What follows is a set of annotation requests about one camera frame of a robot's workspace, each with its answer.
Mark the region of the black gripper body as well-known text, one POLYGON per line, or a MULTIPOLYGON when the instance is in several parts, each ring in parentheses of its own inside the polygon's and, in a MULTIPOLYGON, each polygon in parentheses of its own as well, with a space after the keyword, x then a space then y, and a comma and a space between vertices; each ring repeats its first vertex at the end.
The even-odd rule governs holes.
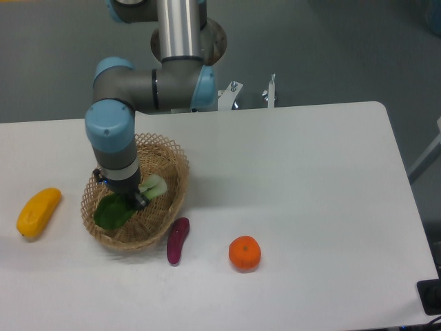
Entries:
POLYGON ((114 193, 121 194, 131 200, 141 196, 139 191, 139 184, 141 182, 140 168, 135 170, 129 168, 120 170, 95 168, 92 175, 97 183, 104 184, 114 193))

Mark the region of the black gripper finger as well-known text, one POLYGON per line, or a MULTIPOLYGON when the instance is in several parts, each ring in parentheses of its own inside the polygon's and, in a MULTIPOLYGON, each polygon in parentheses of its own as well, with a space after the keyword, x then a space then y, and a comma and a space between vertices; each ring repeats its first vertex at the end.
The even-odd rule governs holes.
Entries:
POLYGON ((130 205, 133 210, 144 210, 150 204, 150 200, 139 191, 130 196, 130 205))

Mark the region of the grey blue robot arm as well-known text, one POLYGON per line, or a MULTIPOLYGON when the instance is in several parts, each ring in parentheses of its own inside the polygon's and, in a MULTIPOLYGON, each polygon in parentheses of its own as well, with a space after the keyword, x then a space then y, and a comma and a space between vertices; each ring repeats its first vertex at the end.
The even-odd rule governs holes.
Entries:
POLYGON ((93 104, 85 114, 99 183, 120 194, 135 210, 150 199, 139 189, 141 170, 135 142, 135 113, 200 110, 217 100, 214 71, 205 65, 212 41, 205 1, 107 1, 120 23, 158 22, 161 68, 138 71, 127 59, 99 62, 93 104))

